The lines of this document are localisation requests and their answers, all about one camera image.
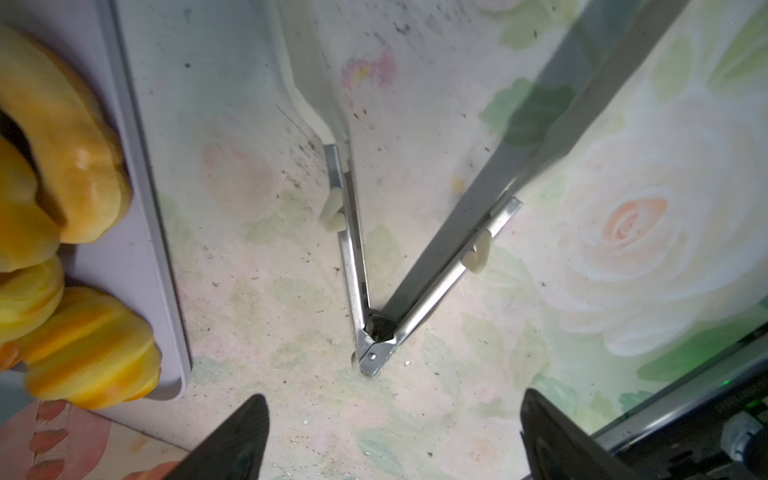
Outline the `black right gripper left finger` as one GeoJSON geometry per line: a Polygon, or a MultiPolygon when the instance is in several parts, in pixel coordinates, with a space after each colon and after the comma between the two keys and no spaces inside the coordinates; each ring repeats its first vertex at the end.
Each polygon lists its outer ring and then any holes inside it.
{"type": "Polygon", "coordinates": [[[165,479],[257,480],[270,431],[270,413],[262,394],[252,395],[165,479]]]}

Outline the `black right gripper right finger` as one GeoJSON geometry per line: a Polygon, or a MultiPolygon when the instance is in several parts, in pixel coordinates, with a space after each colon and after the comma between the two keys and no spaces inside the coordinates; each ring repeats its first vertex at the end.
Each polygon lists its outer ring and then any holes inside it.
{"type": "Polygon", "coordinates": [[[630,477],[628,466],[604,450],[537,390],[525,391],[520,419],[533,479],[630,477]]]}

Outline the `printed paper bag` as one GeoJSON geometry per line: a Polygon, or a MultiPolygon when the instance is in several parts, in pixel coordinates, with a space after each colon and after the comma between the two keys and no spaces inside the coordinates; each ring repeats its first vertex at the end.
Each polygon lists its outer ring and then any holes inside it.
{"type": "Polygon", "coordinates": [[[3,479],[162,479],[186,456],[65,401],[35,400],[1,425],[3,479]]]}

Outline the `yellow oval bread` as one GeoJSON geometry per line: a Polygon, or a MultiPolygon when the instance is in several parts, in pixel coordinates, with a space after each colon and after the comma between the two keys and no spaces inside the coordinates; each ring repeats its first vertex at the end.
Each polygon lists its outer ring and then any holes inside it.
{"type": "Polygon", "coordinates": [[[1,138],[1,272],[28,268],[51,258],[60,237],[37,203],[38,179],[21,152],[1,138]]]}

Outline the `glazed ring donut bread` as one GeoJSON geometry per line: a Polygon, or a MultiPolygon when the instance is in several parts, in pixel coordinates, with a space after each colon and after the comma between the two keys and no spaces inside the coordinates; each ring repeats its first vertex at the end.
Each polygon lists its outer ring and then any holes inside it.
{"type": "Polygon", "coordinates": [[[38,198],[63,243],[92,243],[125,216],[132,189],[119,137],[95,93],[56,53],[7,26],[1,109],[26,136],[38,198]]]}

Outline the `metal kitchen tongs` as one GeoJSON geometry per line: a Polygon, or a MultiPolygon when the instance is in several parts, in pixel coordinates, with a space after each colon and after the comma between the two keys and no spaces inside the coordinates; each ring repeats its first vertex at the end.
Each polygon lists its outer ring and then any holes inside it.
{"type": "Polygon", "coordinates": [[[312,5],[308,1],[267,1],[264,7],[288,96],[323,145],[330,192],[320,223],[339,240],[355,344],[352,363],[361,374],[375,377],[465,273],[485,268],[493,239],[522,204],[503,190],[402,314],[391,318],[372,308],[350,129],[325,71],[312,5]]]}

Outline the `striped croissant fake bread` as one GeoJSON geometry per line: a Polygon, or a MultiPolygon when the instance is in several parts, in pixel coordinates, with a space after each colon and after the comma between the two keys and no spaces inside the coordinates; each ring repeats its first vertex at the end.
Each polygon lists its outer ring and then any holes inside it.
{"type": "Polygon", "coordinates": [[[47,321],[65,288],[60,258],[1,274],[1,342],[18,339],[47,321]]]}

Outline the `lilac plastic tray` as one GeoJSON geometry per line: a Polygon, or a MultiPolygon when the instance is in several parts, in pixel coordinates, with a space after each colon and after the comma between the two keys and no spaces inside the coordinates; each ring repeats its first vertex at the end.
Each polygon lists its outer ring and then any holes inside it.
{"type": "Polygon", "coordinates": [[[113,1],[4,1],[4,24],[54,48],[94,88],[117,131],[133,199],[126,216],[93,243],[65,255],[67,275],[119,298],[153,328],[162,355],[158,386],[149,397],[182,396],[191,357],[176,299],[153,190],[138,102],[113,1]]]}

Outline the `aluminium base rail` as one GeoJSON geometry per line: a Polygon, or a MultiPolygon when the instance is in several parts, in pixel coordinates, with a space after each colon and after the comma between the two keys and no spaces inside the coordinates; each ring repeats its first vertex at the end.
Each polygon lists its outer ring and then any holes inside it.
{"type": "Polygon", "coordinates": [[[646,479],[766,478],[766,327],[592,437],[646,479]]]}

